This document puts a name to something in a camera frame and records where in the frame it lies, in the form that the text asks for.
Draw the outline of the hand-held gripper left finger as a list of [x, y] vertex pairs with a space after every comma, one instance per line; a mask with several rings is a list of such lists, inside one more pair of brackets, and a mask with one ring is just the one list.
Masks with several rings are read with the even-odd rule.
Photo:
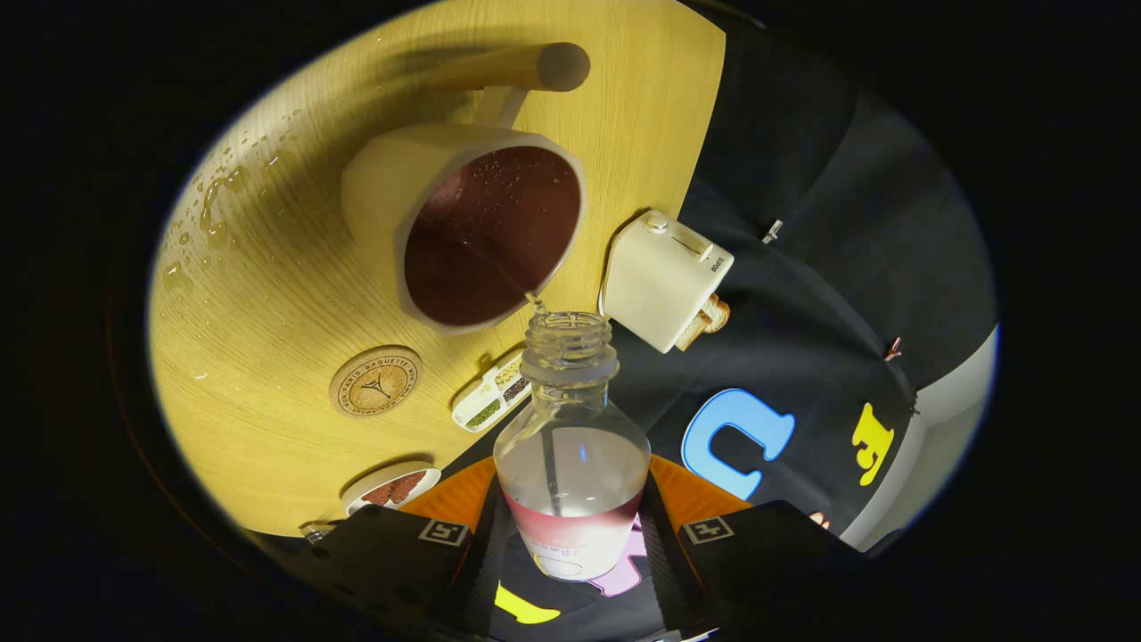
[[391, 639], [488, 639], [511, 519], [486, 457], [407, 507], [367, 505], [283, 566]]

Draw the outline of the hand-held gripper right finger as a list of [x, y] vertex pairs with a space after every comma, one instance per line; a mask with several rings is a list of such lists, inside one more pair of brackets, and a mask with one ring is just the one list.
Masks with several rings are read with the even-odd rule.
[[844, 617], [866, 566], [787, 501], [754, 506], [659, 456], [638, 514], [661, 617], [683, 637], [799, 637]]

